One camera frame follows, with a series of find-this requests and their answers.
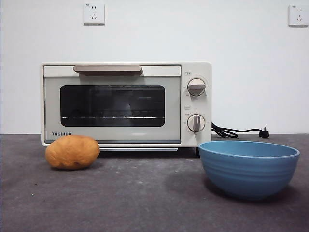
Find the oven door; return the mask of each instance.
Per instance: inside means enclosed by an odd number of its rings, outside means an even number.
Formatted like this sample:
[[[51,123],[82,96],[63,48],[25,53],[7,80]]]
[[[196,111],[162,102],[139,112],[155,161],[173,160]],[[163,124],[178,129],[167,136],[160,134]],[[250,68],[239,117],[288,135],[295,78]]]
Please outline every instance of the oven door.
[[[179,144],[180,86],[180,66],[45,67],[45,143],[79,134],[100,144]]]

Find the bowl rim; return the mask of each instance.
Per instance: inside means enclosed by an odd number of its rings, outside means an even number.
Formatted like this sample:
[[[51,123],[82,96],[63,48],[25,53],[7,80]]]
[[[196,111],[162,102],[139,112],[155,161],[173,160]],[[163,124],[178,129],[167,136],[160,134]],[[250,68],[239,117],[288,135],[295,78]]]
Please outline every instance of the bowl rim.
[[[242,155],[234,155],[234,154],[228,154],[228,153],[224,153],[224,152],[217,152],[217,151],[213,151],[213,150],[209,150],[209,149],[205,149],[202,148],[201,146],[203,144],[210,144],[210,143],[224,143],[224,142],[237,142],[237,143],[256,143],[256,144],[271,144],[271,145],[276,145],[276,146],[282,146],[282,147],[286,147],[289,149],[294,150],[296,153],[293,155],[288,155],[288,156],[242,156]],[[265,143],[265,142],[258,142],[258,141],[244,141],[244,140],[215,140],[215,141],[208,141],[208,142],[204,142],[201,143],[200,145],[198,145],[199,149],[202,149],[204,151],[209,151],[215,154],[220,154],[220,155],[224,155],[224,156],[232,156],[232,157],[243,157],[243,158],[254,158],[254,159],[284,159],[284,158],[289,158],[289,157],[295,157],[295,156],[299,156],[300,152],[299,150],[290,147],[290,146],[285,146],[285,145],[281,145],[281,144],[274,144],[274,143]]]

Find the oven handle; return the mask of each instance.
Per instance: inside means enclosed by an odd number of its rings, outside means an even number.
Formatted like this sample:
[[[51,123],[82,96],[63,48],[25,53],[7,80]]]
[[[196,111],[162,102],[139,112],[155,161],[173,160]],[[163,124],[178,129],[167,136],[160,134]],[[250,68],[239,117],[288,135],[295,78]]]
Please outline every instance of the oven handle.
[[[140,73],[140,65],[75,65],[73,70],[81,74],[93,74],[102,72],[132,72]]]

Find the plastic bowl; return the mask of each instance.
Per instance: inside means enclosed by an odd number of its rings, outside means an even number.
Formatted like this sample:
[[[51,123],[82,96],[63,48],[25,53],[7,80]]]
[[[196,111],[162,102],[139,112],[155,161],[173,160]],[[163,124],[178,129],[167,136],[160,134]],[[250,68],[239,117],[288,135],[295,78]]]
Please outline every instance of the plastic bowl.
[[[260,200],[281,191],[293,177],[299,151],[250,141],[212,141],[199,146],[207,177],[228,195]]]

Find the toshiba logo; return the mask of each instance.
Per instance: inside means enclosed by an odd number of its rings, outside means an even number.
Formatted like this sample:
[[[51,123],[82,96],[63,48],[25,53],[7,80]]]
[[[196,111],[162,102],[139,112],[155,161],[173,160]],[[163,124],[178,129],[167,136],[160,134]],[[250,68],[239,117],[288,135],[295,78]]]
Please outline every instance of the toshiba logo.
[[[71,132],[52,132],[53,136],[65,136],[65,135],[71,135]]]

